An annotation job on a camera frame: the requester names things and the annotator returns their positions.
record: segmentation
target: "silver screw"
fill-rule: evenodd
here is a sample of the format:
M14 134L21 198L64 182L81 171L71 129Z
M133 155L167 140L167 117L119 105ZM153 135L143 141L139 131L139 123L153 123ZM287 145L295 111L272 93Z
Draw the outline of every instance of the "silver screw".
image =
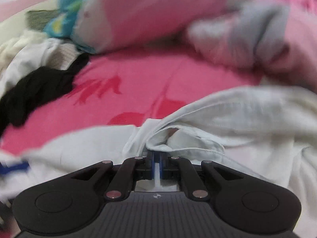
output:
M108 191L106 196L110 199L116 199L121 196L121 192L119 191Z
M205 198L208 196L208 192L204 190L196 190L193 192L193 195L196 198Z

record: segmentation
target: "pink and gray blanket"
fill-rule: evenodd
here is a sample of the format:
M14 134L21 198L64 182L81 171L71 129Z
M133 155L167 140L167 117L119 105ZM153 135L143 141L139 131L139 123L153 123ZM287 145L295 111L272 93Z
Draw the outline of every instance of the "pink and gray blanket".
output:
M86 0L72 39L102 53L180 33L212 64L317 92L316 26L309 4L291 0Z

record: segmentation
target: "pink stripe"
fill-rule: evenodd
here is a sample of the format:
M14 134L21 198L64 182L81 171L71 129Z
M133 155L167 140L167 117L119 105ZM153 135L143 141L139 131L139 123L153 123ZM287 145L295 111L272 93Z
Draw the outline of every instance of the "pink stripe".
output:
M16 0L0 4L0 21L4 21L12 15L40 2L47 0Z

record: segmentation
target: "white fabric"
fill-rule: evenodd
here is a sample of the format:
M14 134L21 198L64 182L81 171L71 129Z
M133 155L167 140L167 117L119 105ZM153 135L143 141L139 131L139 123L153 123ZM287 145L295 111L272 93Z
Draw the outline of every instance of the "white fabric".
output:
M40 66L45 66L50 59L50 55L58 48L60 43L60 40L50 38L40 44L29 44L24 47L3 73L0 80L0 98L5 92L13 88L20 79Z
M12 38L0 45L0 71L5 70L18 52L28 44L39 44L47 38L46 33L25 30L20 37Z
M302 203L294 231L316 238L317 96L299 87L235 88L139 128L98 126L66 134L23 155L31 169L16 185L8 176L11 194L102 160L120 164L143 155L144 145L192 163L213 160L287 187ZM0 198L5 192L9 183L0 185Z

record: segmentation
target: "pink bed sheet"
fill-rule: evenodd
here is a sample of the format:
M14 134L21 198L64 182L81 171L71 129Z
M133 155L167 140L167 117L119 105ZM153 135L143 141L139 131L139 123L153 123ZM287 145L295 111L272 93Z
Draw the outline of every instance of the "pink bed sheet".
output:
M73 91L35 110L21 128L9 126L0 148L19 154L73 130L95 125L142 125L213 92L258 85L260 73L210 65L180 47L142 48L94 56L76 76Z

